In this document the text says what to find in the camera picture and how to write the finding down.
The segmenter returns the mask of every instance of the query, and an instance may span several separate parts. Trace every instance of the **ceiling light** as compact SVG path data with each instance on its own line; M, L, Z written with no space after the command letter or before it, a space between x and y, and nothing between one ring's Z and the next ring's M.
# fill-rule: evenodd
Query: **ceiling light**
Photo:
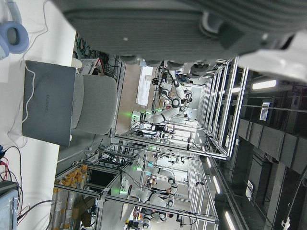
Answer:
M219 186L219 184L218 184L217 179L216 179L215 176L213 176L213 182L214 182L214 185L215 185L216 192L217 192L218 194L220 194L221 189L220 189L220 186Z
M231 90L231 92L232 92L232 93L234 93L234 92L240 92L240 87L233 88L233 89Z
M228 223L230 230L236 230L228 212L225 212L225 217L226 217L226 220L227 220L227 223Z
M276 83L277 83L276 80L268 80L268 81L255 83L255 84L253 84L253 90L274 87L276 85Z
M206 161L207 161L207 164L208 164L209 168L211 168L211 167L212 167L212 165L211 165L211 162L210 162L210 160L209 160L209 158L208 158L208 157L207 157Z

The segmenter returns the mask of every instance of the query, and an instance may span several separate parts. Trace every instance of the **huawei logo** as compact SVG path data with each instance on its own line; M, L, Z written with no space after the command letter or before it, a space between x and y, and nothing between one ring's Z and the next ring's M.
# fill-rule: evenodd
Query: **huawei logo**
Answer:
M45 113L49 112L49 94L46 95Z

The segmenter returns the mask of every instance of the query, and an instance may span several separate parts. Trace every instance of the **headphone ear cup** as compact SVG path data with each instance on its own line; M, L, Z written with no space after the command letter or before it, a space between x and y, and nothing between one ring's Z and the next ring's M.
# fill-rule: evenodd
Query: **headphone ear cup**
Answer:
M10 54L10 49L4 38L0 35L0 60L6 58Z
M8 38L9 29L13 28L16 33L16 44L11 44ZM7 44L10 53L20 54L23 53L29 46L29 36L27 30L20 23L5 22L0 25L0 35Z

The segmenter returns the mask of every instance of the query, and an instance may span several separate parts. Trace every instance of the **person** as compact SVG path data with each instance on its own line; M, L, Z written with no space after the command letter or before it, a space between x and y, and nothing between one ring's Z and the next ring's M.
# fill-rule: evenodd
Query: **person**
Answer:
M176 74L178 81L182 83L187 83L189 82L189 78L186 75L181 75L181 74Z

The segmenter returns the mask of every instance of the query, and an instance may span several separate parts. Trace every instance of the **laptop lid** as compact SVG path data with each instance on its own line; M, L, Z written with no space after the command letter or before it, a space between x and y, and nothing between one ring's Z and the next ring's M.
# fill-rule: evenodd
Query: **laptop lid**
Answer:
M26 61L35 73L34 94L28 103L28 118L23 122L26 137L69 146L71 134L72 100L76 69L72 67ZM32 94L33 73L25 69L24 110Z

